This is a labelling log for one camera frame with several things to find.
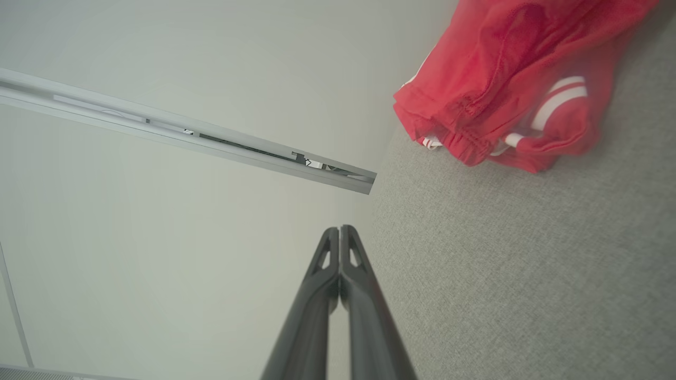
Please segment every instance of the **gray fabric surface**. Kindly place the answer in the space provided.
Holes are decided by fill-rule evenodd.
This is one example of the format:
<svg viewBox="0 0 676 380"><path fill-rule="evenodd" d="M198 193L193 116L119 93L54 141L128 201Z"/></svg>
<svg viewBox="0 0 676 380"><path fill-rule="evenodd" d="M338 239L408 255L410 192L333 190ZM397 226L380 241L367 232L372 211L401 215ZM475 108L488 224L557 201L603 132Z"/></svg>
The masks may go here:
<svg viewBox="0 0 676 380"><path fill-rule="evenodd" d="M399 128L367 249L421 379L676 379L674 62L660 6L600 144L538 175Z"/></svg>

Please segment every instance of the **red clothing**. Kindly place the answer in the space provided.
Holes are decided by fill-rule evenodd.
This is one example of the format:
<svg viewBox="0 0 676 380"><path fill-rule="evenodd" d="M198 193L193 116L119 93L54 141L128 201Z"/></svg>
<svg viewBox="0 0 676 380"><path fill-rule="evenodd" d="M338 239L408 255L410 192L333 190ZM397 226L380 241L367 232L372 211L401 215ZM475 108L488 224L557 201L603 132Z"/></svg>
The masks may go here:
<svg viewBox="0 0 676 380"><path fill-rule="evenodd" d="M466 165L489 158L544 170L560 154L594 145L614 66L656 3L460 0L418 74L394 95L394 109L412 139L436 137ZM534 122L548 91L569 77L584 78L586 92L570 91L579 96L550 114L541 136L491 156L520 124Z"/></svg>

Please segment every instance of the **metal frame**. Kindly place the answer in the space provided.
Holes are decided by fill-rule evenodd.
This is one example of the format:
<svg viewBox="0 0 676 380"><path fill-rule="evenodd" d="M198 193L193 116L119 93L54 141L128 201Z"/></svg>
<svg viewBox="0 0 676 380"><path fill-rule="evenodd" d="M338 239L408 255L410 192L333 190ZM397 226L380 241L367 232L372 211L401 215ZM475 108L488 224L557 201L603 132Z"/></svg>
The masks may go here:
<svg viewBox="0 0 676 380"><path fill-rule="evenodd" d="M98 105L117 112L139 116L146 120L152 120L153 123L142 123L123 116L107 114L64 103L63 101L55 100L55 95ZM235 130L5 68L0 68L0 104L12 105L76 122L116 130L129 135L234 160L243 164L249 164L259 168L265 168L309 179L311 181L357 191L358 193L368 194L373 180L376 177L376 173L369 170L336 162L312 153L246 135L245 133L237 132ZM337 174L336 172L328 170L306 167L291 160L268 156L237 146L226 145L188 135L186 133L180 133L176 130L163 128L160 126L162 124L194 130L201 134L218 137L219 139L231 141L236 144L267 151L284 158L293 158L295 153L304 155L307 159L319 161L329 166L335 166L357 174L361 179Z"/></svg>

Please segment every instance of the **red fabric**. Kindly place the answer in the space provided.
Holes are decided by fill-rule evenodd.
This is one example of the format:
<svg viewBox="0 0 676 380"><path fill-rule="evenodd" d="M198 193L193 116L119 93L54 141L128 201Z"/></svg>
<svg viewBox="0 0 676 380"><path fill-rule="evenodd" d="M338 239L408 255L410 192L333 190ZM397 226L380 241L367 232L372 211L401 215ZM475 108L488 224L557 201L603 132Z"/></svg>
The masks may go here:
<svg viewBox="0 0 676 380"><path fill-rule="evenodd" d="M435 135L468 166L490 158L537 172L559 154L585 153L598 138L614 66L656 3L460 0L418 74L394 95L395 112L411 139ZM571 111L574 104L557 110L566 116L557 116L556 149L524 145L490 156L557 80L572 75L585 77L589 96L574 102L586 107L582 112Z"/></svg>

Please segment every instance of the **white wall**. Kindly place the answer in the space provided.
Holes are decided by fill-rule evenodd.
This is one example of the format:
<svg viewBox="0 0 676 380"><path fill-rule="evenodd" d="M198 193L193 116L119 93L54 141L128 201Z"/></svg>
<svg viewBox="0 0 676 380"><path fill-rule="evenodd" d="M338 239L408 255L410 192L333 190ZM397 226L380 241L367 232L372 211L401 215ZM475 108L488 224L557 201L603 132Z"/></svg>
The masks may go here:
<svg viewBox="0 0 676 380"><path fill-rule="evenodd" d="M0 0L0 67L377 171L399 128L391 96L453 7ZM368 249L368 210L365 195L0 107L0 241L40 368L255 379L323 229L355 224ZM346 379L336 313L329 373Z"/></svg>
<svg viewBox="0 0 676 380"><path fill-rule="evenodd" d="M0 67L377 171L453 3L0 0Z"/></svg>
<svg viewBox="0 0 676 380"><path fill-rule="evenodd" d="M323 230L352 223L368 247L367 195L5 105L0 120L0 241L37 368L256 379Z"/></svg>

